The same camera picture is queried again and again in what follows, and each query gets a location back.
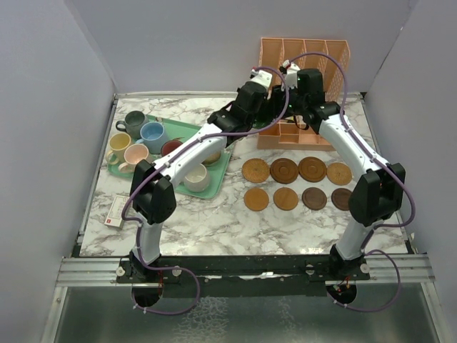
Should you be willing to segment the grooved brown wooden coaster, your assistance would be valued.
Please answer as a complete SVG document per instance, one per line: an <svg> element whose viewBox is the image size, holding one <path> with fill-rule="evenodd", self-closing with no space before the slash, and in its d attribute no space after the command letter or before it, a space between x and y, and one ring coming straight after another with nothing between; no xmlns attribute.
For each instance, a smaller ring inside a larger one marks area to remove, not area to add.
<svg viewBox="0 0 457 343"><path fill-rule="evenodd" d="M276 159L271 164L270 175L280 184L290 184L298 177L298 166L287 158Z"/></svg>

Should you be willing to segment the pink red mug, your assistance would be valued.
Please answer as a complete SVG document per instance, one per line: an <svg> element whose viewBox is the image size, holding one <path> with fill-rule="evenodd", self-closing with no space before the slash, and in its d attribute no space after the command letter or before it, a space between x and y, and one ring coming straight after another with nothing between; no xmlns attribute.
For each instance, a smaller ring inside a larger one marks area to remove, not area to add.
<svg viewBox="0 0 457 343"><path fill-rule="evenodd" d="M167 141L161 148L161 155L166 156L182 145L182 142L176 139Z"/></svg>

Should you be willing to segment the dark walnut coaster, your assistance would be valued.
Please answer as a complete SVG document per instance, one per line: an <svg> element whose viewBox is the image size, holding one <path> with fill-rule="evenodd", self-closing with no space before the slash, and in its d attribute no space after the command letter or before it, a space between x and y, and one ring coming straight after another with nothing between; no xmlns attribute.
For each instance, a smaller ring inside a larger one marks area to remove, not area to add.
<svg viewBox="0 0 457 343"><path fill-rule="evenodd" d="M346 188L337 188L331 194L331 201L333 205L341 211L349 210L349 199L352 191Z"/></svg>
<svg viewBox="0 0 457 343"><path fill-rule="evenodd" d="M303 191L302 201L311 210L321 210L327 204L327 196L317 187L309 187Z"/></svg>

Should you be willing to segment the light orange wooden coaster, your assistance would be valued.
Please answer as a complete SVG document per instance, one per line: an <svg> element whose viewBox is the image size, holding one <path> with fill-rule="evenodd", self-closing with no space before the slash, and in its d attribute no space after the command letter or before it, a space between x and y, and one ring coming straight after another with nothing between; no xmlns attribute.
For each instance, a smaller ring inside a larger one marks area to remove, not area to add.
<svg viewBox="0 0 457 343"><path fill-rule="evenodd" d="M269 203L268 194L258 187L249 189L245 193L243 200L246 207L255 212L264 210Z"/></svg>

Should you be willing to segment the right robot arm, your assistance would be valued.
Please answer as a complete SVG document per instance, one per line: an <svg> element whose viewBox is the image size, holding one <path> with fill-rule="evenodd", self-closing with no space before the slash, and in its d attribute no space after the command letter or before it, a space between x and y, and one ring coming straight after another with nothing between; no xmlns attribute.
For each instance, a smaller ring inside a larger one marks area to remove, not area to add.
<svg viewBox="0 0 457 343"><path fill-rule="evenodd" d="M329 274L345 279L363 259L375 230L390 219L403 201L401 187L406 171L377 155L350 124L343 107L326 101L323 75L318 69L282 66L284 84L272 91L276 104L288 103L288 113L302 117L305 124L323 137L350 168L357 183L349 200L351 219L342 237L331 247Z"/></svg>

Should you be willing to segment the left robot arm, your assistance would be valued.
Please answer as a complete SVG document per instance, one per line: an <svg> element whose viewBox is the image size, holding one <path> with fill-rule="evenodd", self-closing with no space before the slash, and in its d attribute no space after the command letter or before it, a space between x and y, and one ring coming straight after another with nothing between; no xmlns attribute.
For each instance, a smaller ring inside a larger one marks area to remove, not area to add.
<svg viewBox="0 0 457 343"><path fill-rule="evenodd" d="M193 169L234 141L254 134L253 123L266 102L271 80L255 76L237 91L234 101L215 111L188 141L155 162L142 160L134 169L130 197L122 211L124 221L138 222L133 273L150 282L158 271L163 223L176 209L175 188ZM127 207L135 211L127 217Z"/></svg>

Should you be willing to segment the peach plastic desk organizer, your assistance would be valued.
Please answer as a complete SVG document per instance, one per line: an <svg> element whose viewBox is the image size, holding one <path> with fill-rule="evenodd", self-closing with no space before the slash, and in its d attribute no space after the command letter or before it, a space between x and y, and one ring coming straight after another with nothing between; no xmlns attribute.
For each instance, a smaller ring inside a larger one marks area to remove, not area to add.
<svg viewBox="0 0 457 343"><path fill-rule="evenodd" d="M345 40L261 38L259 64L279 67L283 61L306 53L295 61L302 69L318 69L323 74L323 89L326 100L337 100L343 78L337 66L320 54L334 58L343 68L348 68L351 56ZM259 134L259 149L288 149L309 151L333 151L324 138L307 127L296 114L287 114L273 128Z"/></svg>

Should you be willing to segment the beige ceramic mug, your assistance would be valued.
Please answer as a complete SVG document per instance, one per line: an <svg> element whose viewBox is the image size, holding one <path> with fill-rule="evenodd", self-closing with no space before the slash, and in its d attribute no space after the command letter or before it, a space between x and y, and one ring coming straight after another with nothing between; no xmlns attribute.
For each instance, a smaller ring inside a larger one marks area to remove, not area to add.
<svg viewBox="0 0 457 343"><path fill-rule="evenodd" d="M212 164L215 164L220 158L221 158L222 153L220 151L211 154L209 157L207 157L202 164L204 166L211 166Z"/></svg>

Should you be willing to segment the grey white mug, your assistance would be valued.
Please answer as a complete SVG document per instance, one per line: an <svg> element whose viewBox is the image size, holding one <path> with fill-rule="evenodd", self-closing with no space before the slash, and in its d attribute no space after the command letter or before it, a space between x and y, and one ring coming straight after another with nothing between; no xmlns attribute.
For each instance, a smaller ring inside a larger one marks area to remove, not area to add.
<svg viewBox="0 0 457 343"><path fill-rule="evenodd" d="M199 164L184 177L184 186L194 193L203 192L207 189L211 181L208 169Z"/></svg>

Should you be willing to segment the light blue mug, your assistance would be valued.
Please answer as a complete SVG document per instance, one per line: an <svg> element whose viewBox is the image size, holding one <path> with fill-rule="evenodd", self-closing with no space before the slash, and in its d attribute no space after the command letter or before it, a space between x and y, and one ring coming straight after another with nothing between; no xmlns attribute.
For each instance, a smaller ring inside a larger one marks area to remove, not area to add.
<svg viewBox="0 0 457 343"><path fill-rule="evenodd" d="M142 126L136 143L145 145L150 154L160 154L163 145L169 140L164 125L152 121Z"/></svg>

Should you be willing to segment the dark grey mug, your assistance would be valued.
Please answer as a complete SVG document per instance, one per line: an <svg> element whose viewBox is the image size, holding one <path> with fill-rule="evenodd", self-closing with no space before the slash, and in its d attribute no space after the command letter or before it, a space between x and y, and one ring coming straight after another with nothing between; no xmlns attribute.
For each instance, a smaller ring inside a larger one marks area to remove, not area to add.
<svg viewBox="0 0 457 343"><path fill-rule="evenodd" d="M115 127L118 131L127 133L133 139L140 139L141 128L149 122L142 111L129 112L124 120L117 121Z"/></svg>

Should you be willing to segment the pale pink mug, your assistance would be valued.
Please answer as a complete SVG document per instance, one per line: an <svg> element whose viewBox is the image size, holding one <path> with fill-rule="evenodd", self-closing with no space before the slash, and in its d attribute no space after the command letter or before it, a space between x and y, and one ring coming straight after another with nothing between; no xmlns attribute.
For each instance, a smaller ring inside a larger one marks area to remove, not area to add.
<svg viewBox="0 0 457 343"><path fill-rule="evenodd" d="M149 163L153 161L149 149L143 144L133 144L124 152L124 162L119 165L118 171L122 174L132 173L137 164L143 160Z"/></svg>

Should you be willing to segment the pale yellow mug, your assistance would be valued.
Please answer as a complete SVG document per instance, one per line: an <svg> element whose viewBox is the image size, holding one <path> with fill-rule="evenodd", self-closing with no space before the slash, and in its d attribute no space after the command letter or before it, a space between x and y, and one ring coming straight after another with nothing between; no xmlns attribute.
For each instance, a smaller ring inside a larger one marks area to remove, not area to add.
<svg viewBox="0 0 457 343"><path fill-rule="evenodd" d="M109 150L105 155L107 164L124 163L124 153L131 146L131 137L127 133L120 132L109 139L108 145Z"/></svg>

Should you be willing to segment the white red staples box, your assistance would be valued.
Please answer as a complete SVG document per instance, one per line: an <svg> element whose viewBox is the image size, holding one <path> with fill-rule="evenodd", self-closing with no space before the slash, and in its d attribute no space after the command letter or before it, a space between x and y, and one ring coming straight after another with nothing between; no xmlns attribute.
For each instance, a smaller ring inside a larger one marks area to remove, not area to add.
<svg viewBox="0 0 457 343"><path fill-rule="evenodd" d="M104 224L111 228L120 229L123 226L122 211L128 197L116 195L111 203L111 207L106 215Z"/></svg>

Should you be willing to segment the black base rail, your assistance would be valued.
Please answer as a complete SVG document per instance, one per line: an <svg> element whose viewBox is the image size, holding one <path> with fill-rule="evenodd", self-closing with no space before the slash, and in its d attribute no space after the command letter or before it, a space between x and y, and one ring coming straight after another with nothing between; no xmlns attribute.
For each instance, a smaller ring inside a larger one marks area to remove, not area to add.
<svg viewBox="0 0 457 343"><path fill-rule="evenodd" d="M340 262L332 254L160 256L151 268L130 256L116 281L134 289L161 290L165 297L323 297L327 284L366 281L366 259Z"/></svg>

